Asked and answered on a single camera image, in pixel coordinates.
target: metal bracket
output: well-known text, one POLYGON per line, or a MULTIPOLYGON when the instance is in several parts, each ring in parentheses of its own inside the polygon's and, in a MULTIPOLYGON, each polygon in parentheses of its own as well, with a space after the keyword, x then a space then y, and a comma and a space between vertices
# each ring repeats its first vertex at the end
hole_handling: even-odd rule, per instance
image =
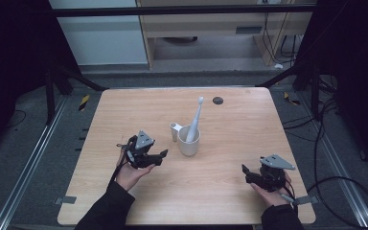
POLYGON ((306 204, 306 203, 318 203, 319 202, 319 199, 318 197, 315 196, 309 196, 309 195, 306 195, 306 196, 302 196, 302 197, 298 197, 296 198, 292 204, 293 205, 301 205, 301 204, 306 204))
POLYGON ((70 203, 74 204, 77 198, 75 196, 65 196, 65 197, 57 197, 55 199, 55 204, 63 204, 63 203, 70 203))
POLYGON ((140 148, 153 144, 153 142, 153 139, 151 139, 143 130, 140 130, 137 136, 135 148, 138 150, 140 148))
POLYGON ((272 154, 260 160, 262 164, 275 169, 295 170, 295 166, 289 164, 277 154, 272 154))

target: black sleeve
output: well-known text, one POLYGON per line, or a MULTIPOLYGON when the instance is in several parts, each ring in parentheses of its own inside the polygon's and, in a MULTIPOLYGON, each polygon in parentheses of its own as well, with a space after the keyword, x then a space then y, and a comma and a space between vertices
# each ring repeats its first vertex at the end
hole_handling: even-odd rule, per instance
POLYGON ((94 203, 75 229, 122 229, 133 202, 134 197, 114 182, 106 190, 106 193, 94 203))
POLYGON ((262 215, 262 226, 264 230, 304 230, 303 224, 289 204, 267 208, 262 215))

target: tabletop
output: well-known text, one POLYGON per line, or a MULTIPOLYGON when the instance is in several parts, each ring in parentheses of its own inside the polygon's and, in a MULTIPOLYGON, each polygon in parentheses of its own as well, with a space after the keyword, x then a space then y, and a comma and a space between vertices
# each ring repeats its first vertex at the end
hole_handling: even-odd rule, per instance
MULTIPOLYGON (((139 130, 155 140, 149 154, 169 150, 161 166, 129 192, 135 196, 127 225, 259 224, 265 205, 245 182, 242 164, 258 173, 260 157, 280 155, 296 196, 305 196, 270 92, 259 87, 110 89, 103 92, 58 222, 75 225, 100 198, 112 175, 120 148, 139 130), (198 128, 198 153, 188 157, 173 141, 170 123, 189 125, 198 97, 204 98, 198 128), (222 104, 213 99, 220 97, 222 104)), ((299 207, 303 223, 313 223, 310 204, 299 207)))

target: white toothbrush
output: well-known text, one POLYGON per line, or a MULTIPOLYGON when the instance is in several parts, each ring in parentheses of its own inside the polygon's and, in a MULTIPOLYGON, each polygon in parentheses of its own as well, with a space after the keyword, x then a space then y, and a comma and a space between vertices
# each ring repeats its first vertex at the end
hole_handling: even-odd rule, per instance
POLYGON ((198 98, 198 110, 196 111, 193 122, 191 123, 190 130, 188 130, 186 142, 194 141, 194 137, 196 136, 196 130, 198 128, 199 113, 201 112, 201 106, 203 101, 204 97, 198 98))

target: wire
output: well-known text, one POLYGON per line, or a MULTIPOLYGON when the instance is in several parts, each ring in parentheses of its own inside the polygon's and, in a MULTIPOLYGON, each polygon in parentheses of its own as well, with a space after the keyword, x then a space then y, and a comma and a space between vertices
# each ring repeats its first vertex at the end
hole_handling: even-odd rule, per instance
POLYGON ((117 147, 122 147, 122 149, 124 150, 124 153, 122 155, 121 161, 119 162, 119 165, 116 167, 115 171, 113 172, 112 176, 110 177, 110 180, 109 180, 109 183, 108 183, 108 188, 113 183, 113 181, 115 180, 116 176, 118 175, 118 173, 121 170, 121 168, 123 167, 123 165, 127 163, 127 161, 124 162, 125 159, 127 158, 127 148, 126 148, 126 146, 118 144, 117 147))
POLYGON ((292 133, 292 132, 286 132, 286 134, 289 134, 289 135, 295 136, 295 137, 300 138, 300 139, 305 140, 305 141, 315 142, 315 140, 307 139, 307 138, 305 138, 305 137, 302 137, 302 136, 296 135, 296 134, 294 134, 294 133, 292 133))
POLYGON ((268 12, 265 12, 264 13, 263 44, 264 44, 265 48, 267 49, 271 60, 274 61, 275 63, 278 63, 278 64, 283 64, 283 63, 288 63, 288 62, 293 61, 293 60, 280 60, 280 59, 277 59, 275 57, 276 54, 274 52, 273 44, 271 42, 270 35, 268 34, 268 30, 267 30, 267 21, 268 21, 268 12), (267 37, 267 40, 268 40, 268 43, 270 45, 271 51, 268 49, 267 44, 265 43, 265 36, 267 37))
POLYGON ((316 37, 316 39, 314 40, 314 42, 311 44, 311 46, 309 48, 307 48, 305 50, 304 53, 299 55, 299 58, 303 58, 310 49, 312 49, 312 47, 314 47, 316 45, 316 43, 322 38, 322 36, 325 34, 326 31, 328 31, 330 29, 330 27, 332 26, 332 24, 336 21, 336 19, 342 14, 343 10, 345 10, 346 5, 348 5, 349 0, 346 0, 344 5, 342 6, 342 8, 339 10, 339 12, 336 14, 336 16, 333 18, 333 20, 330 22, 330 24, 327 25, 327 27, 322 31, 322 33, 316 37))
POLYGON ((292 122, 300 121, 300 120, 303 120, 305 118, 311 118, 311 117, 312 117, 311 115, 308 115, 308 116, 305 116, 305 117, 296 118, 296 119, 293 119, 293 120, 290 120, 290 121, 287 121, 287 122, 283 122, 283 125, 285 125, 287 123, 292 123, 292 122))
POLYGON ((303 127, 303 126, 305 126, 305 125, 307 125, 307 124, 309 124, 311 121, 313 121, 314 119, 313 118, 311 118, 311 119, 309 119, 309 120, 307 120, 306 122, 304 122, 304 123, 302 123, 302 124, 299 124, 299 125, 296 125, 296 126, 286 126, 286 127, 284 127, 284 130, 286 130, 286 129, 293 129, 293 128, 298 128, 298 127, 303 127))
POLYGON ((290 58, 289 65, 291 67, 293 62, 295 62, 296 60, 295 44, 296 44, 297 35, 295 35, 293 38, 291 52, 287 52, 287 53, 290 53, 290 55, 287 55, 286 52, 283 51, 287 38, 288 38, 287 35, 285 35, 285 37, 283 38, 282 46, 280 47, 280 54, 285 58, 290 58))
POLYGON ((23 110, 19 110, 19 109, 16 109, 16 110, 15 110, 15 112, 21 112, 21 113, 23 113, 23 118, 22 118, 19 122, 15 123, 15 124, 13 124, 13 125, 11 125, 11 126, 7 126, 7 128, 16 127, 17 125, 19 125, 19 124, 21 124, 23 121, 25 121, 25 119, 26 119, 26 112, 25 112, 25 111, 23 111, 23 110))
POLYGON ((334 81, 333 81, 332 76, 330 77, 330 81, 331 83, 327 82, 320 76, 319 78, 320 90, 328 95, 333 95, 334 93, 336 93, 337 89, 334 86, 334 81))
POLYGON ((325 201, 324 197, 322 196, 321 194, 321 191, 319 189, 319 184, 323 183, 323 182, 326 182, 326 181, 329 181, 329 180, 333 180, 333 179, 343 179, 343 180, 348 180, 348 181, 351 181, 353 183, 355 183, 356 185, 358 185, 358 187, 360 187, 362 189, 362 191, 365 192, 365 194, 368 195, 368 190, 366 190, 366 188, 361 185, 360 183, 358 183, 357 181, 351 179, 351 178, 348 178, 348 177, 343 177, 343 176, 331 176, 331 177, 327 177, 325 179, 322 179, 322 180, 319 180, 318 181, 318 174, 317 174, 317 149, 318 149, 318 143, 319 143, 319 139, 320 139, 320 133, 322 131, 322 129, 324 129, 324 132, 325 132, 325 127, 324 127, 324 121, 323 121, 323 115, 325 114, 326 111, 329 111, 327 110, 327 107, 330 106, 332 104, 332 102, 334 102, 334 99, 330 99, 328 100, 326 103, 324 103, 324 106, 322 107, 321 109, 321 112, 320 112, 320 127, 319 127, 319 130, 318 130, 318 134, 316 136, 316 140, 315 140, 315 145, 314 145, 314 157, 313 157, 313 160, 314 160, 314 165, 313 165, 313 169, 314 169, 314 184, 308 189, 308 192, 310 190, 312 190, 313 188, 316 188, 316 192, 318 193, 318 196, 320 197, 322 203, 324 204, 324 206, 336 217, 338 218, 339 220, 341 220, 342 222, 346 223, 347 225, 351 226, 351 227, 355 227, 355 228, 358 228, 358 229, 368 229, 368 227, 362 227, 360 225, 357 225, 355 223, 352 223, 348 220, 346 220, 345 218, 341 217, 340 215, 338 215, 325 201))
MULTIPOLYGON (((286 190, 286 192, 288 193, 288 195, 291 197, 291 199, 295 200, 295 192, 294 192, 294 188, 292 187, 291 183, 289 183, 288 180, 286 180, 286 183, 289 185, 289 187, 291 188, 291 190, 285 185, 283 186, 283 189, 286 190)), ((294 205, 292 204, 292 208, 294 210, 294 213, 298 216, 298 205, 294 205)))

